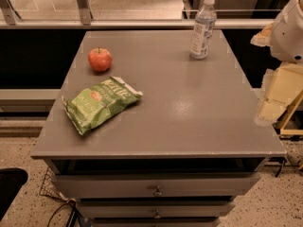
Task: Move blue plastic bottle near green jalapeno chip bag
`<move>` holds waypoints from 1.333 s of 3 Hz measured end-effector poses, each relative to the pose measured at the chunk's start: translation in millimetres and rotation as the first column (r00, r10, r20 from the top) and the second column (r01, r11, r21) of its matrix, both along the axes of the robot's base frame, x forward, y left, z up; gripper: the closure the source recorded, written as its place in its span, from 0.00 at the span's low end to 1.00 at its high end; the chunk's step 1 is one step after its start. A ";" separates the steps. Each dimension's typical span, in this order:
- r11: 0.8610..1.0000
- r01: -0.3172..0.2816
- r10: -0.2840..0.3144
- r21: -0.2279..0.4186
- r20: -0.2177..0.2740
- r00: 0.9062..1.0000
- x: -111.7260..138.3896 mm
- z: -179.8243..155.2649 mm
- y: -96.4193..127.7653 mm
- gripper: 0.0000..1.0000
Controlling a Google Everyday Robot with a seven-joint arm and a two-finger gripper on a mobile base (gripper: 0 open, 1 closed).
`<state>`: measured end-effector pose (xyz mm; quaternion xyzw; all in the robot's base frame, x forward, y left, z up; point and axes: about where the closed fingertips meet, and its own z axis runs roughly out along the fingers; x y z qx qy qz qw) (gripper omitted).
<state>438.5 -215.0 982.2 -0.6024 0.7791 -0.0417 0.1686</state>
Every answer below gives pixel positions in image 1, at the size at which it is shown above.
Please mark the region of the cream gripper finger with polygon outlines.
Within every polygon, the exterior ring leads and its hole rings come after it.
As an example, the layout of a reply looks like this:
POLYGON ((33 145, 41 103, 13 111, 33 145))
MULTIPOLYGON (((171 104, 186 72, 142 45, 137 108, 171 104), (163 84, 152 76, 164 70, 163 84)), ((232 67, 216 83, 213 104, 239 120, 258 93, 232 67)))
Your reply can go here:
POLYGON ((259 47, 264 47, 264 46, 270 46, 271 45, 271 39, 272 39, 272 30, 273 30, 273 25, 267 25, 254 35, 250 41, 250 44, 259 46, 259 47))
POLYGON ((283 62, 276 70, 267 69, 261 83, 255 123, 276 123, 303 90, 303 64, 283 62))

